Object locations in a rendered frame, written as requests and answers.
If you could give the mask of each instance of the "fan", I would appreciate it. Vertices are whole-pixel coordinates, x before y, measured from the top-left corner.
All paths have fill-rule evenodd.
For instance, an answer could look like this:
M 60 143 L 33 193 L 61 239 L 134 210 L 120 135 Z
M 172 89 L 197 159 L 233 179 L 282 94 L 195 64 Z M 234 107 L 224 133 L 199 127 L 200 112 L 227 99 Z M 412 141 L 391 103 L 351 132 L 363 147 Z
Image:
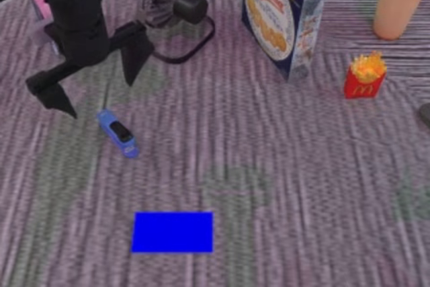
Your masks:
M 207 0 L 138 0 L 137 20 L 150 28 L 170 28 L 181 20 L 193 25 L 205 18 L 212 31 L 187 55 L 181 58 L 168 58 L 158 52 L 153 55 L 167 63 L 179 64 L 188 60 L 201 49 L 215 34 L 215 23 L 207 16 Z

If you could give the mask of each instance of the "cookie box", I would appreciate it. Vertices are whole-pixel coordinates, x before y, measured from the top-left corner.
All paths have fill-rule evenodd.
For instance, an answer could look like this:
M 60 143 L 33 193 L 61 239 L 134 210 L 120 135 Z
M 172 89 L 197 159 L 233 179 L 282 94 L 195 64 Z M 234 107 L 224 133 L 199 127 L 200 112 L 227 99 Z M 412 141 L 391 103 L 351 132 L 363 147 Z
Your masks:
M 288 81 L 310 72 L 324 1 L 243 0 L 243 23 Z

